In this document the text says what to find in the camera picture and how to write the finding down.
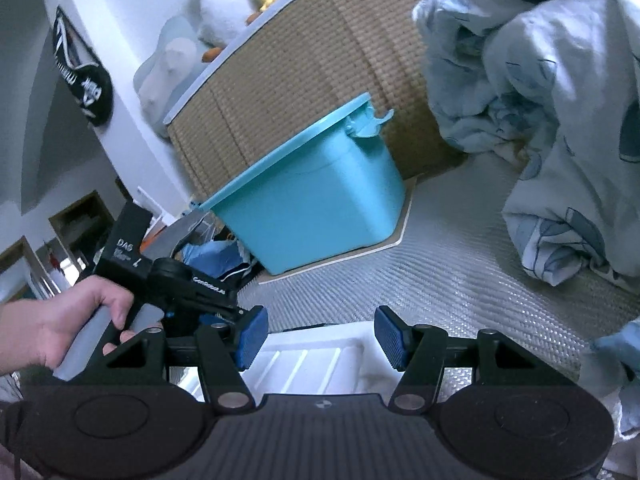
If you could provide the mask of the person's left hand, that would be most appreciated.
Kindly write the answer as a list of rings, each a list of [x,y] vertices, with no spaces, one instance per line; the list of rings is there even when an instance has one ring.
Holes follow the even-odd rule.
[[[1,374],[40,365],[53,370],[64,360],[80,330],[99,307],[106,307],[123,344],[134,336],[126,319],[134,295],[99,276],[45,299],[21,299],[1,306]]]

